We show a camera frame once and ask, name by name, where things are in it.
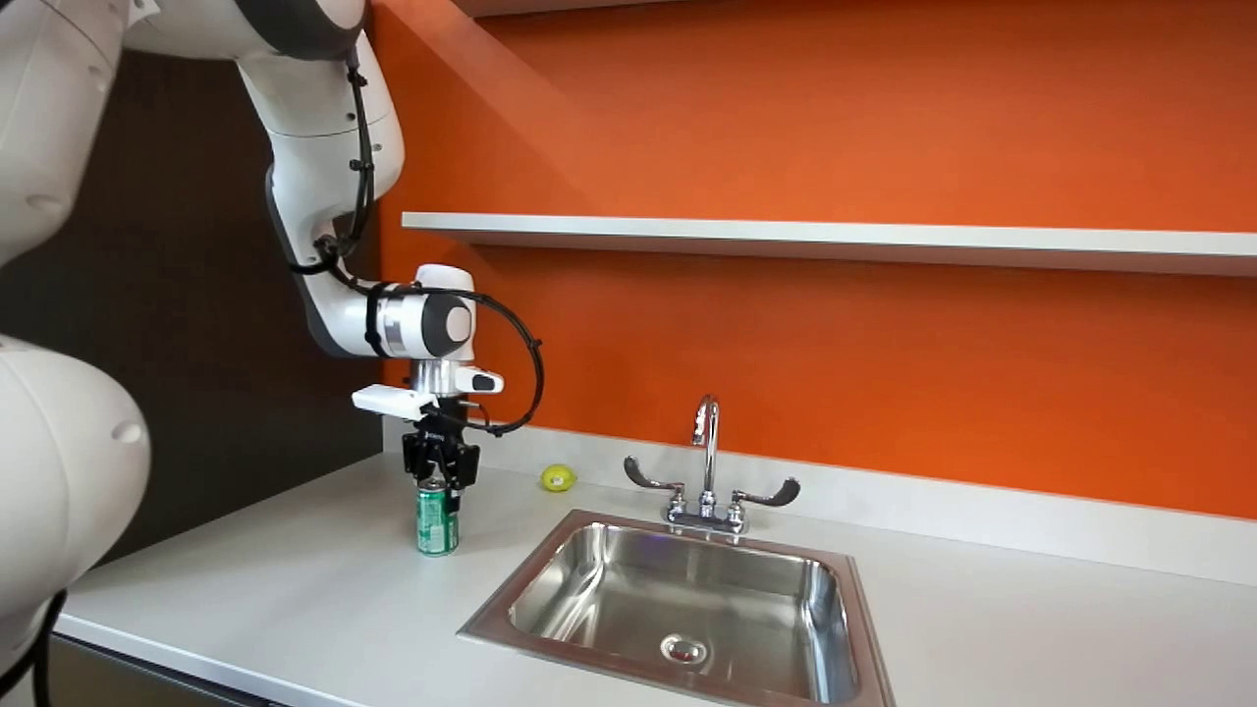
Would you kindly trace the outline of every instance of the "faucet spout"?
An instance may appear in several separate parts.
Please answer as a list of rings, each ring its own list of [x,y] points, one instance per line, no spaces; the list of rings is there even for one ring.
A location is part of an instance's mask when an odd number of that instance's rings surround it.
[[[697,448],[705,448],[701,516],[714,517],[714,452],[719,452],[719,401],[705,398],[697,413]]]

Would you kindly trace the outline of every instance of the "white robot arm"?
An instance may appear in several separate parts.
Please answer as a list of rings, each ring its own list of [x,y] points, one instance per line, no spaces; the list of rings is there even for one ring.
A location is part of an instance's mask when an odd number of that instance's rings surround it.
[[[312,331],[330,352],[418,362],[414,390],[374,386],[353,406],[459,436],[451,401],[503,390],[471,364],[471,274],[371,283],[342,265],[336,222],[357,231],[404,152],[363,19],[364,0],[0,0],[0,266],[76,208],[126,47],[232,58],[270,136],[268,198]],[[151,434],[118,380],[0,334],[0,707],[44,705],[29,664],[50,599],[118,542],[147,476]]]

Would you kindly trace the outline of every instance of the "stainless steel sink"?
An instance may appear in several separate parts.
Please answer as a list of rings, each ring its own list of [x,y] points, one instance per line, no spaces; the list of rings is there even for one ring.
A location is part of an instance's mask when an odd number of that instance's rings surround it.
[[[591,511],[571,511],[463,634],[713,701],[893,705],[848,557]]]

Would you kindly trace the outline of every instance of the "yellow ball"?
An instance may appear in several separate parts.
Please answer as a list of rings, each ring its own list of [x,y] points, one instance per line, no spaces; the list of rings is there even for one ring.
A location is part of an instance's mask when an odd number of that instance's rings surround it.
[[[574,466],[566,466],[566,462],[543,466],[543,491],[566,495],[574,489],[578,489],[578,470]]]

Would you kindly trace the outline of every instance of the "faucet handle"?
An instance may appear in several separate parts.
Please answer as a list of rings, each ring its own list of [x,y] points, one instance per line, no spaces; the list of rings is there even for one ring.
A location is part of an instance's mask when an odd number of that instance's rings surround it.
[[[672,495],[683,491],[680,483],[658,483],[658,478],[650,478],[632,455],[625,455],[625,476],[630,476],[637,489],[650,489],[650,491],[672,491]]]
[[[748,491],[736,491],[736,508],[738,504],[759,504],[759,508],[791,508],[799,500],[803,483],[799,478],[787,478],[777,489],[777,495],[748,495]]]

